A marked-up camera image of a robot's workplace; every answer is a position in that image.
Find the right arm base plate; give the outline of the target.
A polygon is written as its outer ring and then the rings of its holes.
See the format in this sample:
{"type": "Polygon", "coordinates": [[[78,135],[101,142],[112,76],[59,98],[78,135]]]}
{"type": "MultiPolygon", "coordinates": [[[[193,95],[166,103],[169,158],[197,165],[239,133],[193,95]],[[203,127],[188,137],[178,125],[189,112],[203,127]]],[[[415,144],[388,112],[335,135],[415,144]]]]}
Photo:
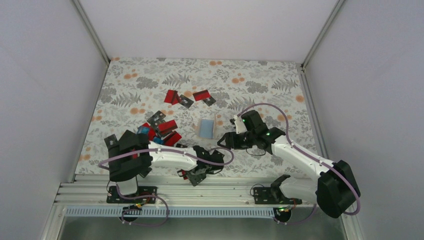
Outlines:
{"type": "Polygon", "coordinates": [[[281,192],[276,192],[271,187],[254,187],[250,191],[256,205],[301,205],[303,201],[298,198],[287,198],[281,192]]]}

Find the beige card holder wallet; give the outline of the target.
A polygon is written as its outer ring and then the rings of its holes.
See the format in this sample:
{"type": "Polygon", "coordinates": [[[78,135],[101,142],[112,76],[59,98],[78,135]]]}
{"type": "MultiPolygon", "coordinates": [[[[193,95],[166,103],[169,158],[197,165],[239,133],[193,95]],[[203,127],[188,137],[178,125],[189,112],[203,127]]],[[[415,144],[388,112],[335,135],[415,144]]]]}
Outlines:
{"type": "Polygon", "coordinates": [[[216,116],[214,114],[203,116],[196,126],[196,135],[201,139],[214,139],[216,129],[216,116]]]}

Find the red vip card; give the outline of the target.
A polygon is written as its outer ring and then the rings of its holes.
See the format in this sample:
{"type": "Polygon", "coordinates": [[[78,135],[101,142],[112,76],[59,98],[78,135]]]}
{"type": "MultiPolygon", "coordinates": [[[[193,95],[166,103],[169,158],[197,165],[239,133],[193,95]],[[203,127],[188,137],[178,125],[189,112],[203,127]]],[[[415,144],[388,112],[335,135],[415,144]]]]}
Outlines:
{"type": "Polygon", "coordinates": [[[181,178],[183,178],[184,180],[187,180],[188,179],[188,175],[187,175],[187,172],[185,171],[185,170],[178,170],[177,171],[177,175],[179,176],[179,177],[181,177],[181,178]]]}

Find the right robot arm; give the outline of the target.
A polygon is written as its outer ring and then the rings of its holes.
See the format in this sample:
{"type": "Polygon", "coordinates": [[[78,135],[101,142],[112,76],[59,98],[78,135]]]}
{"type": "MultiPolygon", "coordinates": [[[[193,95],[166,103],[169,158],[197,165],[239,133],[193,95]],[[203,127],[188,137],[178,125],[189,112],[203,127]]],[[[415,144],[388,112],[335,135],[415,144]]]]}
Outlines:
{"type": "Polygon", "coordinates": [[[338,218],[356,204],[360,210],[360,190],[350,165],[340,160],[323,158],[290,140],[288,132],[277,127],[269,128],[255,110],[236,115],[231,119],[235,131],[226,132],[217,142],[230,150],[247,150],[252,147],[281,158],[299,168],[306,178],[284,176],[271,189],[271,198],[278,204],[289,198],[316,204],[329,217],[338,218]]]}

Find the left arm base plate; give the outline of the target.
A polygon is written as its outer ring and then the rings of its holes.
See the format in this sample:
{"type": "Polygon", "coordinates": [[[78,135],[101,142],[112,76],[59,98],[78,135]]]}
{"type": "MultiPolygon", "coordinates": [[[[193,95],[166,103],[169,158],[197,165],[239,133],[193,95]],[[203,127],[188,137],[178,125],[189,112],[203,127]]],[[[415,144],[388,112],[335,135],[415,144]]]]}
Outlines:
{"type": "Polygon", "coordinates": [[[126,198],[122,198],[117,191],[116,186],[108,187],[108,194],[106,198],[106,202],[108,204],[154,204],[156,202],[156,198],[154,197],[144,197],[140,198],[139,196],[146,195],[156,195],[158,188],[156,186],[139,186],[136,193],[126,195],[126,198]]]}

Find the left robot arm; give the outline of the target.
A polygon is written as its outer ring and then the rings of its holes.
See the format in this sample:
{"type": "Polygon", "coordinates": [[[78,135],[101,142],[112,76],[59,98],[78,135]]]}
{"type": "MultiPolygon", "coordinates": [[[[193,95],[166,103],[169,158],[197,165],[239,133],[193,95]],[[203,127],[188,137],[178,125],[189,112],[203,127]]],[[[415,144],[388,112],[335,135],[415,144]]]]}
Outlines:
{"type": "Polygon", "coordinates": [[[109,171],[110,181],[119,188],[119,196],[131,203],[139,197],[138,177],[145,178],[154,167],[177,170],[179,177],[197,186],[207,175],[220,172],[224,167],[224,154],[216,149],[167,146],[149,140],[147,134],[126,130],[117,138],[115,134],[104,138],[108,159],[99,167],[109,171]]]}

